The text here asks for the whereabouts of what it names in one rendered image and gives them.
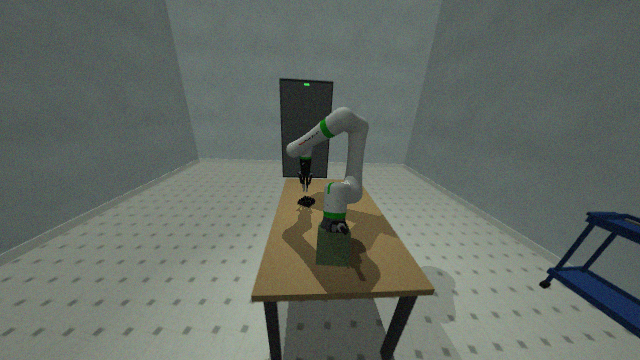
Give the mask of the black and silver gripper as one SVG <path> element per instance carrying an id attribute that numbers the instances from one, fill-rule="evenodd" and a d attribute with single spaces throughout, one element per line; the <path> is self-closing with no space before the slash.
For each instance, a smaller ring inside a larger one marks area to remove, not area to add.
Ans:
<path id="1" fill-rule="evenodd" d="M 302 174 L 302 176 L 301 176 L 301 174 Z M 308 175 L 309 174 L 310 174 L 309 182 L 311 183 L 311 179 L 312 179 L 313 173 L 311 173 L 311 171 L 310 171 L 310 166 L 301 166 L 301 171 L 298 172 L 298 175 L 299 175 L 300 183 L 303 184 L 303 192 L 305 191 L 305 176 L 306 176 L 306 192 L 308 191 L 308 185 L 310 184 L 308 182 Z M 303 177 L 303 179 L 302 179 L 302 177 Z M 304 183 L 303 183 L 303 181 L 304 181 Z"/>

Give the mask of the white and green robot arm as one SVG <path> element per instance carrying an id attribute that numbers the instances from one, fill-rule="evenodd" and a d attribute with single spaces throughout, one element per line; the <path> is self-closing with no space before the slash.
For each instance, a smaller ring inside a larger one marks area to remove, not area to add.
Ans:
<path id="1" fill-rule="evenodd" d="M 290 157 L 300 156 L 301 166 L 310 166 L 314 145 L 342 132 L 348 133 L 348 156 L 344 182 L 330 182 L 324 188 L 324 216 L 320 227 L 326 229 L 327 232 L 343 233 L 342 231 L 344 231 L 344 235 L 349 232 L 345 221 L 347 204 L 357 203 L 363 195 L 362 168 L 368 129 L 369 125 L 366 119 L 346 107 L 341 107 L 328 115 L 307 134 L 288 144 L 286 148 Z"/>

